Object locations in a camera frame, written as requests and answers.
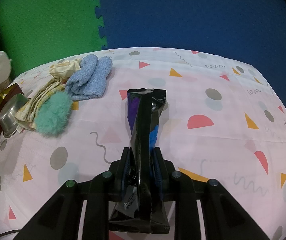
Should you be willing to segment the cream folded towel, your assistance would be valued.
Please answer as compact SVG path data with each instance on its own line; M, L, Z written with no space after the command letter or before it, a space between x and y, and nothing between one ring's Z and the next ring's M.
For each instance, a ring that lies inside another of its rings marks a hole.
M61 77L53 77L15 114L15 119L20 127L30 131L36 130L35 117L42 105L56 92L63 91L65 84Z

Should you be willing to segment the blue foam mat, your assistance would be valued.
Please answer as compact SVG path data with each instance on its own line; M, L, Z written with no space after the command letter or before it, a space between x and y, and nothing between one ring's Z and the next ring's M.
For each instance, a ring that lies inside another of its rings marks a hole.
M107 48L179 48L248 63L286 105L284 0L99 1Z

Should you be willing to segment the steel bowl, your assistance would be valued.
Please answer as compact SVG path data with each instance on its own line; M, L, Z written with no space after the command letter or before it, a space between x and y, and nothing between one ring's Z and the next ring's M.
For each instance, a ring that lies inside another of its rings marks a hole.
M24 94L16 94L5 103L0 111L0 125L3 129L3 136L7 139L16 133L18 122L15 118L16 113L29 101Z

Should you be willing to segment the teal fluffy scrunchie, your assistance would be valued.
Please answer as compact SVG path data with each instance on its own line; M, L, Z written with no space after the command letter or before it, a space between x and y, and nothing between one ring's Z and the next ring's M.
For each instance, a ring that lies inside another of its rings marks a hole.
M36 132L53 137L66 128L72 107L71 96L59 91L42 104L35 117Z

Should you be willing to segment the green foam mat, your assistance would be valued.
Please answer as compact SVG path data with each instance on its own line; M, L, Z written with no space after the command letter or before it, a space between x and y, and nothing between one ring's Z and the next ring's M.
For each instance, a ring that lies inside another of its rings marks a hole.
M0 49L11 78L54 60L101 50L100 0L0 0Z

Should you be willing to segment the pink patterned tablecloth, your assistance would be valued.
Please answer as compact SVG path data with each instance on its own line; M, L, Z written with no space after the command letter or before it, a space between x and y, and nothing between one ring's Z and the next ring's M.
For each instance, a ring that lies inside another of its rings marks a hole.
M192 178L215 178L271 239L286 237L286 108L249 64L193 50L103 50L103 97L76 102L53 138L0 137L0 233L22 228L68 179L90 180L129 145L127 90L166 90L157 145Z

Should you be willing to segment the cream scrunchie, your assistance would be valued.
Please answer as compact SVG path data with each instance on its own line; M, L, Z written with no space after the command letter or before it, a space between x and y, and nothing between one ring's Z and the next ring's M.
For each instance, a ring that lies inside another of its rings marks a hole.
M67 81L72 74L80 70L81 59L63 60L53 64L49 69L49 74L53 77L59 77Z

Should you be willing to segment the black snack packet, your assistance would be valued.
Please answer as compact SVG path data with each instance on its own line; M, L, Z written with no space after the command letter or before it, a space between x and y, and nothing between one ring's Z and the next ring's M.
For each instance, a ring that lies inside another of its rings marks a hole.
M166 90L164 89L127 90L127 120L131 130L128 148L132 150L133 160L123 207L125 214L133 215L129 232L161 234L154 233L152 229L154 225L152 151L156 147L159 119L165 103Z

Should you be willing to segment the blue fluffy socks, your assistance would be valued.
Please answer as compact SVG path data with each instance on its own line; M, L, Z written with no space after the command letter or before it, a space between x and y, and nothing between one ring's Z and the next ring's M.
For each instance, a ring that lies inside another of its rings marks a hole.
M107 87L107 78L112 71L112 59L100 59L94 54L87 55L80 63L80 70L68 79L65 92L73 101L101 98Z

